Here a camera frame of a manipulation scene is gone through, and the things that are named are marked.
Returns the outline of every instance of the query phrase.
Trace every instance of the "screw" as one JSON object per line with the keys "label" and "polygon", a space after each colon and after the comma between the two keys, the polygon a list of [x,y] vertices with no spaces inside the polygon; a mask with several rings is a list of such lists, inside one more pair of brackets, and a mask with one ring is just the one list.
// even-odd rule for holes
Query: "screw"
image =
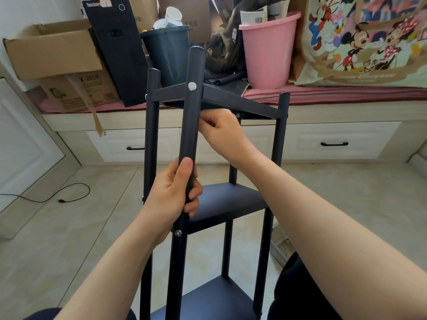
{"label": "screw", "polygon": [[194,91],[197,88],[197,85],[194,82],[188,83],[188,89]]}

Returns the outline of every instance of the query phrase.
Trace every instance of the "forearm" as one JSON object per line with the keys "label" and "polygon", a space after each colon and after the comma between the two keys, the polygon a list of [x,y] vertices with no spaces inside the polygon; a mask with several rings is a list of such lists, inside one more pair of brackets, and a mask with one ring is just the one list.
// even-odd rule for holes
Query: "forearm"
{"label": "forearm", "polygon": [[344,319],[426,317],[423,270],[258,151],[237,166],[259,189]]}
{"label": "forearm", "polygon": [[56,320],[125,319],[155,246],[151,228],[140,213],[105,253]]}

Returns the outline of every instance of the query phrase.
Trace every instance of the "black metal shelf frame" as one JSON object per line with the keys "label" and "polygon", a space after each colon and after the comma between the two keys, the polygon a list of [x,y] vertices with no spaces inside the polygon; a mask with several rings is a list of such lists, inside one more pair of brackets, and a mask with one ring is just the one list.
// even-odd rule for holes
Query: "black metal shelf frame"
{"label": "black metal shelf frame", "polygon": [[[145,133],[145,163],[144,163],[144,190],[143,197],[148,197],[156,176],[157,165],[157,138],[160,104],[183,109],[181,144],[179,162],[184,157],[195,161],[195,151],[198,136],[200,111],[212,108],[227,108],[234,113],[240,113],[242,118],[275,119],[275,134],[272,151],[272,161],[280,166],[286,131],[286,119],[289,107],[288,93],[279,97],[278,108],[236,96],[203,83],[205,67],[205,50],[193,46],[189,50],[186,82],[165,88],[160,86],[160,71],[149,69],[147,80],[147,112]],[[193,177],[190,177],[186,188],[186,195],[192,188]],[[255,284],[253,301],[228,277],[230,252],[232,242],[233,219],[242,215],[259,211],[265,208],[264,224],[261,236],[261,247],[258,261],[258,272]],[[226,224],[224,248],[222,258],[222,273],[196,290],[182,296],[184,281],[185,252],[187,237],[196,231]],[[273,215],[265,204],[258,191],[237,184],[237,169],[230,166],[228,183],[215,184],[204,187],[204,194],[200,197],[198,215],[189,219],[188,214],[182,213],[173,226],[173,239],[170,256],[169,281],[167,290],[167,304],[165,307],[151,314],[151,285],[152,285],[152,257],[149,258],[141,279],[140,319],[260,319],[264,299],[264,287],[267,274],[268,254],[272,232]],[[188,296],[209,296],[205,303],[198,299],[192,307],[194,298]],[[239,303],[225,303],[227,299],[235,297]],[[222,308],[221,315],[207,317],[214,314],[215,309]]]}

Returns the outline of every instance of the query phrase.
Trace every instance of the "black drawer handle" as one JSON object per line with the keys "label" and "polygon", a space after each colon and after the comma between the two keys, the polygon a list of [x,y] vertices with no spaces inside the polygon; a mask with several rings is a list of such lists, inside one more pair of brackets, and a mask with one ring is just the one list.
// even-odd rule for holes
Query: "black drawer handle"
{"label": "black drawer handle", "polygon": [[321,142],[320,145],[322,145],[324,147],[328,147],[328,146],[348,146],[348,142],[343,142],[342,144],[327,144],[325,142]]}
{"label": "black drawer handle", "polygon": [[126,147],[127,150],[145,150],[145,148],[132,148],[131,146]]}

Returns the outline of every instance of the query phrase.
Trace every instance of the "pink plastic bucket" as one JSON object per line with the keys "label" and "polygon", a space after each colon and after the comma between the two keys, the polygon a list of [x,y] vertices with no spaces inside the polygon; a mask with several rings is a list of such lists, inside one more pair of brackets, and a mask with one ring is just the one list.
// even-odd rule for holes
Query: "pink plastic bucket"
{"label": "pink plastic bucket", "polygon": [[300,12],[286,18],[249,26],[243,31],[249,83],[256,89],[277,89],[288,81],[296,21]]}

